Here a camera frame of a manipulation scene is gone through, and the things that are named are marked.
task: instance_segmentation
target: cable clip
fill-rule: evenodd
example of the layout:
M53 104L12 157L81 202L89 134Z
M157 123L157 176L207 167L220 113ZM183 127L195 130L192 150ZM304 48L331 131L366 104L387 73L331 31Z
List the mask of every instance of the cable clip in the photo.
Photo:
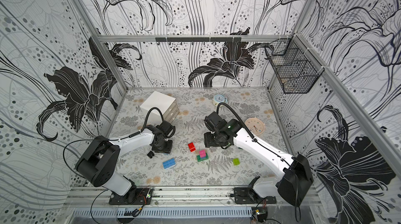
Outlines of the cable clip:
M324 72L324 68L328 68L330 69L330 66L321 66L320 69L318 70L318 75L322 75L322 73Z
M303 55L306 54L307 51L313 50L312 48L307 47L306 50L303 52Z

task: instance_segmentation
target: floral tablecloth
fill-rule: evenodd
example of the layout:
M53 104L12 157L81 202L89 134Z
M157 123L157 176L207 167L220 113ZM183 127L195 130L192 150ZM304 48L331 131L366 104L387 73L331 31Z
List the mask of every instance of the floral tablecloth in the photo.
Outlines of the floral tablecloth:
M110 137L121 136L140 129L145 115L140 105L155 89L129 90L123 102ZM136 185L161 186L206 186L206 185L248 185L255 176L271 176L269 167L252 154L236 146L226 150L212 147L207 150L209 159L197 162L199 150L205 149L203 134L208 131L203 120L216 110L212 100L215 94L228 96L228 104L245 121L257 117L266 125L261 136L271 145L286 151L286 147L277 126L267 91L264 88L182 88L156 89L177 99L179 115L173 121L176 133L171 138L173 149L170 154L156 153L150 159L146 154L151 146L144 146L123 155L117 162L117 171L132 179ZM234 115L224 106L219 115L229 121ZM196 151L191 153L188 143L193 142ZM174 158L176 165L164 169L163 161ZM233 159L239 158L240 164L233 165Z

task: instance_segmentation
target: red lego brick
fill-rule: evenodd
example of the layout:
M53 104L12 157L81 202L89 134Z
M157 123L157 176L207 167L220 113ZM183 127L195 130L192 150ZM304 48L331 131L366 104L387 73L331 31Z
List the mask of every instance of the red lego brick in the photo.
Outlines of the red lego brick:
M188 147L189 147L189 151L191 151L191 153L196 150L195 146L192 142L188 144Z

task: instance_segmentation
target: blue alarm clock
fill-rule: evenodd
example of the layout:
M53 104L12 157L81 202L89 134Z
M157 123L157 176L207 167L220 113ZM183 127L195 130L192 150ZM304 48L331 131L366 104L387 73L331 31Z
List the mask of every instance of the blue alarm clock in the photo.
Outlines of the blue alarm clock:
M213 97L213 105L217 106L221 102L228 103L228 97L222 94L216 94Z

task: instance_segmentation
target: mounting plate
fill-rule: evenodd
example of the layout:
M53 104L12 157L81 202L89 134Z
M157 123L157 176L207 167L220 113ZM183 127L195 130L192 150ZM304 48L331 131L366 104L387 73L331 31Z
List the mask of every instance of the mounting plate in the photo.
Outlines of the mounting plate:
M251 187L234 187L235 203L242 204L257 204L262 198L258 199L258 202L254 202L249 197L249 191L252 190ZM276 204L277 200L274 196L266 197L266 204Z
M139 194L142 194L146 197L149 194L150 197L146 198L146 205L150 205L153 189L151 189L151 188L144 189L144 188L145 187L137 187L135 189L135 195L138 196ZM126 197L120 196L116 193L112 193L112 196L113 196L113 198L110 197L109 205L143 205L143 203L144 203L144 198L142 196L136 197L136 199L132 202L127 202Z

